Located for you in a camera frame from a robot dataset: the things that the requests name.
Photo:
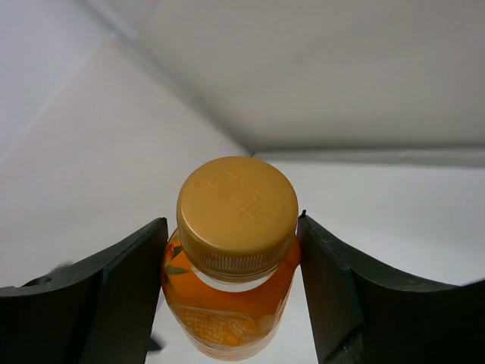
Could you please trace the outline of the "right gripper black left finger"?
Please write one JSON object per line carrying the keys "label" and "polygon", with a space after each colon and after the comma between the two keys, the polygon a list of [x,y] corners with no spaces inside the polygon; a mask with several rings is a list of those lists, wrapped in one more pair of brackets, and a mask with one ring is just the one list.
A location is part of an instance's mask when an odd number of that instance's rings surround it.
{"label": "right gripper black left finger", "polygon": [[1,289],[3,363],[143,363],[152,333],[167,221],[156,218],[96,254]]}

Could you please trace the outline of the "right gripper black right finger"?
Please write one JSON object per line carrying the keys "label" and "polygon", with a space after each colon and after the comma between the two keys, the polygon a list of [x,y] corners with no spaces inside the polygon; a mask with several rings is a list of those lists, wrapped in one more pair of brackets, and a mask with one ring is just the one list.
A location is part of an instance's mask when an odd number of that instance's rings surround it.
{"label": "right gripper black right finger", "polygon": [[297,237],[320,363],[482,363],[484,283],[428,280],[344,243],[306,213]]}

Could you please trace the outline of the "orange bottle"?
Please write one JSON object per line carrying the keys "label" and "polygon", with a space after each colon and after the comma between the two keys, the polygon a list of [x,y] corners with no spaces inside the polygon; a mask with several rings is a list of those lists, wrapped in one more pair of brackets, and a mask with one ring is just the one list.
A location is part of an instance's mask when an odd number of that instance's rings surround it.
{"label": "orange bottle", "polygon": [[217,158],[185,180],[161,287],[200,352],[238,361],[271,341],[301,259],[298,216],[292,184],[257,158]]}

